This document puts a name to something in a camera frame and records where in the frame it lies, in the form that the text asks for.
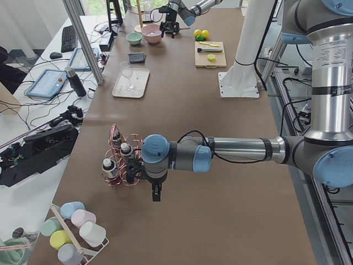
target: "wooden cutting board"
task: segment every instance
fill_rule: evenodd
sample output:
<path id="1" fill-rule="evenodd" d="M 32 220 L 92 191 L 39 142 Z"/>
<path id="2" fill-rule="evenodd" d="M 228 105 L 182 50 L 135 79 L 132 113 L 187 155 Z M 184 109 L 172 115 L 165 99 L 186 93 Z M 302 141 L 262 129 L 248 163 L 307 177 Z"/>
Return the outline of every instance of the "wooden cutting board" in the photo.
<path id="1" fill-rule="evenodd" d="M 211 47 L 210 45 L 200 44 L 195 42 L 195 66 L 205 68 L 227 67 L 226 54 L 224 53 L 223 42 L 221 41 L 207 41 L 207 43 L 218 44 L 219 47 Z M 197 48 L 203 49 L 222 49 L 222 52 L 214 52 L 216 59 L 210 62 L 207 59 L 208 54 L 211 52 L 197 52 Z"/>

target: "yellow cup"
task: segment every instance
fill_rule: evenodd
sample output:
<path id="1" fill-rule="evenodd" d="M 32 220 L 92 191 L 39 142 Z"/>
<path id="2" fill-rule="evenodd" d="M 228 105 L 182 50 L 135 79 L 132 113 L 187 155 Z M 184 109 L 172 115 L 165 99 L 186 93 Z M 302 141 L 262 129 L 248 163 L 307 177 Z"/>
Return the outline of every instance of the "yellow cup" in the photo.
<path id="1" fill-rule="evenodd" d="M 72 243 L 71 239 L 68 237 L 64 230 L 59 230 L 54 232 L 50 237 L 50 246 L 59 250 L 63 245 Z"/>

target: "lime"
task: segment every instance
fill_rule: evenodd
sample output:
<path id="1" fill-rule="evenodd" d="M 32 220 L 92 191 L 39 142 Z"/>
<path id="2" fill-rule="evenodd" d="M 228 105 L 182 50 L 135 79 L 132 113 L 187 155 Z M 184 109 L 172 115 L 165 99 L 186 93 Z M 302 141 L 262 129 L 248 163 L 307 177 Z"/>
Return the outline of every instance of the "lime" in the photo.
<path id="1" fill-rule="evenodd" d="M 199 36 L 196 36 L 195 40 L 196 40 L 196 41 L 204 41 L 205 38 L 204 38 L 204 36 L 199 35 Z"/>
<path id="2" fill-rule="evenodd" d="M 203 31 L 201 32 L 201 35 L 202 35 L 205 39 L 207 39 L 207 38 L 210 36 L 210 33 L 208 32 L 208 30 L 203 30 Z"/>
<path id="3" fill-rule="evenodd" d="M 194 37 L 196 38 L 197 36 L 201 35 L 201 33 L 202 33 L 201 29 L 196 29 L 194 31 Z"/>

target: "beige tray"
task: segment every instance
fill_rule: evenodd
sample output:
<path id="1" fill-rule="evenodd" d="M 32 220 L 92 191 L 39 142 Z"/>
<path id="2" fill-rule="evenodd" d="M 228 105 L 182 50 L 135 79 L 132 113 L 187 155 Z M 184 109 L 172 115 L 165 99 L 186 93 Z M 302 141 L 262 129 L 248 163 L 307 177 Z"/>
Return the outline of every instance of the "beige tray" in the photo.
<path id="1" fill-rule="evenodd" d="M 130 81 L 132 84 L 136 85 L 136 90 L 128 91 L 126 87 L 129 84 L 129 80 L 124 76 L 122 76 L 120 73 L 119 77 L 115 82 L 115 85 L 111 94 L 114 97 L 121 97 L 121 98 L 142 98 L 145 93 L 148 76 L 149 76 L 149 69 L 133 68 L 133 74 L 132 74 L 132 77 L 130 78 Z"/>
<path id="2" fill-rule="evenodd" d="M 221 41 L 207 41 L 207 43 L 218 44 L 219 47 L 211 47 L 209 45 L 200 44 L 198 41 L 195 42 L 195 66 L 205 67 L 205 68 L 217 68 L 217 67 L 227 67 L 226 54 L 224 53 L 223 42 Z M 197 48 L 206 49 L 222 49 L 222 52 L 215 52 L 216 60 L 210 62 L 207 59 L 207 55 L 211 52 L 197 52 Z"/>

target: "white cup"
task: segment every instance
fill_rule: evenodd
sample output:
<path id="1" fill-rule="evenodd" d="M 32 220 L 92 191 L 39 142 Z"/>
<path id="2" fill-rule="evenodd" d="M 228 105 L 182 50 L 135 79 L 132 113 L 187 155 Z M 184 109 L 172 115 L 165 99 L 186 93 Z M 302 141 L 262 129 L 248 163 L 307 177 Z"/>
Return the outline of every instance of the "white cup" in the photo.
<path id="1" fill-rule="evenodd" d="M 103 227 L 93 223 L 85 222 L 79 229 L 79 235 L 91 246 L 97 247 L 103 243 L 106 231 Z"/>
<path id="2" fill-rule="evenodd" d="M 96 222 L 97 217 L 94 213 L 86 210 L 76 210 L 71 216 L 71 222 L 77 227 L 80 228 L 85 222 Z"/>
<path id="3" fill-rule="evenodd" d="M 59 249 L 57 258 L 64 265 L 79 265 L 83 254 L 78 253 L 73 244 L 65 244 Z"/>

